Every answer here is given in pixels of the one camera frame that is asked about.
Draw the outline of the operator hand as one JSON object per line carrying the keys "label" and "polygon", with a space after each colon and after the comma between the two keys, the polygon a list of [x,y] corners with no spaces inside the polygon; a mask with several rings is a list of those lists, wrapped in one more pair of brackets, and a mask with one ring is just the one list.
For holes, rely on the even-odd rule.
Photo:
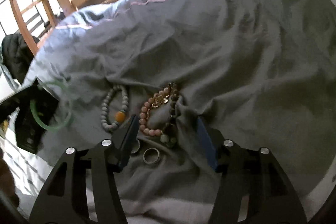
{"label": "operator hand", "polygon": [[15,182],[9,166],[3,159],[3,150],[0,151],[0,187],[12,204],[17,208],[19,206],[19,197],[15,192]]}

